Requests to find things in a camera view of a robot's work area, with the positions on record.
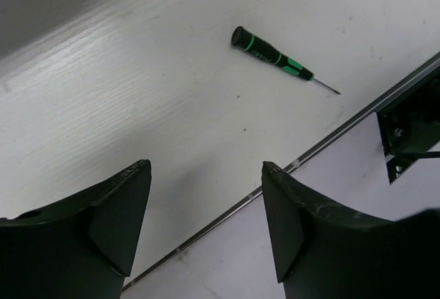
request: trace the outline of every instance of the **black plastic part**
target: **black plastic part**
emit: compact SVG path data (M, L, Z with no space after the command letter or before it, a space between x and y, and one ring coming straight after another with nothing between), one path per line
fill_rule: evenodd
M427 298L438 291L440 210L363 214L263 165L276 275L288 299Z
M298 74L298 77L307 81L310 81L314 78L314 73L303 67L300 70L300 74Z
M274 64L282 54L272 45L263 39L248 32L244 27L239 26L232 34L231 44L238 47L246 53L254 57L264 60L265 62Z
M150 184L150 161L141 160L66 199L0 219L0 298L119 298Z

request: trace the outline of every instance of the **precision screwdriver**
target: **precision screwdriver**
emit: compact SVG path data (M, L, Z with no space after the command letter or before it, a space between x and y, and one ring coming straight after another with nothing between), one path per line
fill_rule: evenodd
M232 34L231 44L240 48L243 52L249 53L267 63L279 67L284 72L306 81L315 81L332 92L341 95L336 89L327 86L315 78L315 75L303 67L300 63L284 55L275 47L265 42L263 39L239 26Z

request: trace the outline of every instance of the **white wood grain surface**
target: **white wood grain surface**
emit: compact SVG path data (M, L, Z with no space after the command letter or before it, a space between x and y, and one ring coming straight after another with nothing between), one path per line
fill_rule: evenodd
M342 92L230 49L243 25ZM440 0L0 0L0 210L140 158L137 276L439 51Z

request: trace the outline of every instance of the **screw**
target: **screw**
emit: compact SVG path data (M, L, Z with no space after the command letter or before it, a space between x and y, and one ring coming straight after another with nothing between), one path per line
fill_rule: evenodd
M403 168L399 165L396 165L395 170L396 170L395 176L396 176L396 179L398 179L400 177L400 175L402 175Z
M395 137L401 137L403 132L404 132L403 129L395 129L394 130L394 136Z

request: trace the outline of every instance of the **screwdriver shaft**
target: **screwdriver shaft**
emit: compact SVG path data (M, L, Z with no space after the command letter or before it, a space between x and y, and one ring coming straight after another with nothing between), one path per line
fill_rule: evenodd
M332 92L334 92L335 94L341 95L341 93L340 93L339 91L337 91L337 90L334 89L334 88L331 88L330 86L327 86L326 84L324 84L323 82L320 82L320 81L319 81L318 79L316 79L316 78L313 78L312 81L315 81L315 82L318 83L319 85L321 85L321 86L327 88L329 91L332 91Z

